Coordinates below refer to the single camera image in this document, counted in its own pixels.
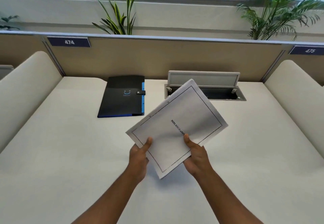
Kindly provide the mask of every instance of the navy blue label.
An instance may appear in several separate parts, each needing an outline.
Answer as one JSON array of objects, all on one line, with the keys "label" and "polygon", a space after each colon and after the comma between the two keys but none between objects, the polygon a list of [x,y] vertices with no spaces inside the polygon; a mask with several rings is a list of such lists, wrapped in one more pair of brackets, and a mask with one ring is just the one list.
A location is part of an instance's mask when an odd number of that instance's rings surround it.
[{"label": "navy blue label", "polygon": [[47,37],[52,46],[90,48],[88,38]]},{"label": "navy blue label", "polygon": [[294,46],[289,54],[324,55],[324,47]]}]

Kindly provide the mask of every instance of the black folder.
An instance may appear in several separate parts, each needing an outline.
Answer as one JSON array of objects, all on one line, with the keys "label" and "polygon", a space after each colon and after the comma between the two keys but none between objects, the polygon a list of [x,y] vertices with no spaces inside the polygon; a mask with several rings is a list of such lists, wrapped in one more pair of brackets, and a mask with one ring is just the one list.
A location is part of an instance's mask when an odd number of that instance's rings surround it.
[{"label": "black folder", "polygon": [[144,76],[109,77],[98,117],[144,115]]}]

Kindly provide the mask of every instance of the document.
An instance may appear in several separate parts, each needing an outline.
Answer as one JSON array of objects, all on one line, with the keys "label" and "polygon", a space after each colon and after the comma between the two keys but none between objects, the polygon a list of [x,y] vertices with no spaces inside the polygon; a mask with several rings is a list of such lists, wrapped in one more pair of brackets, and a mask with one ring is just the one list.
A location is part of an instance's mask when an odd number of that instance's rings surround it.
[{"label": "document", "polygon": [[151,136],[147,158],[162,179],[191,153],[183,135],[203,146],[228,125],[193,79],[187,81],[126,134],[141,148]]}]

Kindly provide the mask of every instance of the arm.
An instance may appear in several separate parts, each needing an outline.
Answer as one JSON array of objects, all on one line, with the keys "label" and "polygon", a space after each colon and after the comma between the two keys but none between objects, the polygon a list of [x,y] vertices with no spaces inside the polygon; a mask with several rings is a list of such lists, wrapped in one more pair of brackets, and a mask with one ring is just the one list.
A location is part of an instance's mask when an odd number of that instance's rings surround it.
[{"label": "arm", "polygon": [[142,148],[136,145],[130,150],[125,171],[108,190],[72,224],[116,224],[135,187],[146,175],[148,159],[145,153],[152,144],[149,137]]},{"label": "arm", "polygon": [[218,222],[220,224],[262,224],[213,170],[205,148],[192,142],[188,134],[184,135],[184,142],[191,150],[191,157],[183,164],[197,180]]}]

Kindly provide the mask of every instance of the white desk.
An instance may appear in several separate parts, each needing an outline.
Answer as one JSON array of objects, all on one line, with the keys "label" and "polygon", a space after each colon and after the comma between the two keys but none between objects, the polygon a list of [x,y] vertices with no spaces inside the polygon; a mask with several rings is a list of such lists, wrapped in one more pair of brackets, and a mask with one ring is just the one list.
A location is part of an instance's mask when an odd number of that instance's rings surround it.
[{"label": "white desk", "polygon": [[[165,83],[145,81],[146,114]],[[265,223],[322,223],[324,160],[262,83],[238,85],[246,102],[212,101],[229,124],[205,146],[214,169]],[[64,77],[0,154],[1,223],[70,223],[121,174],[142,117],[97,118],[105,86]],[[217,220],[183,165],[159,180],[149,164],[119,223]]]}]

